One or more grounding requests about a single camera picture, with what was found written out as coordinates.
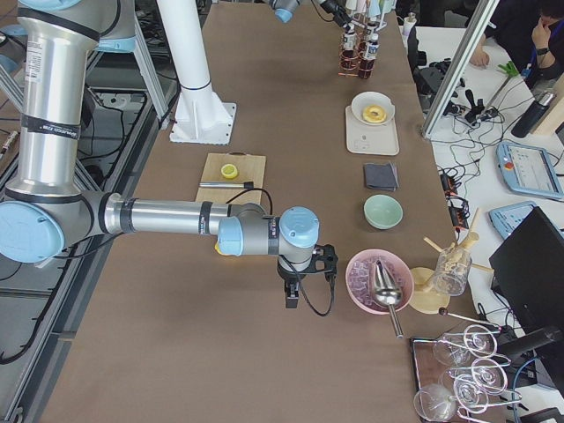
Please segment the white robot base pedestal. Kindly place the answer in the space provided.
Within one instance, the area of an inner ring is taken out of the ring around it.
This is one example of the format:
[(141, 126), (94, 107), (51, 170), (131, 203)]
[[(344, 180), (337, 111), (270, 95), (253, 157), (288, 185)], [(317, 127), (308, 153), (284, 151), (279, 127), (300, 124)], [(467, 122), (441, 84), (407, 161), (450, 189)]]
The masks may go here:
[(158, 7), (181, 87), (170, 140), (228, 145), (236, 105), (213, 91), (196, 3), (163, 0)]

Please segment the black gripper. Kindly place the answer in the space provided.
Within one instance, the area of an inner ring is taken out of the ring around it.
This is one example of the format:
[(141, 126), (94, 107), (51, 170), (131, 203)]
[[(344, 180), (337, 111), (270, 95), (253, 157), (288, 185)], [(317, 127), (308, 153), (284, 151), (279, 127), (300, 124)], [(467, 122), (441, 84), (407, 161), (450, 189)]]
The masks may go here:
[(277, 272), (285, 282), (286, 308), (296, 308), (296, 291), (300, 289), (301, 281), (307, 276), (307, 273), (299, 271), (284, 258), (279, 258)]

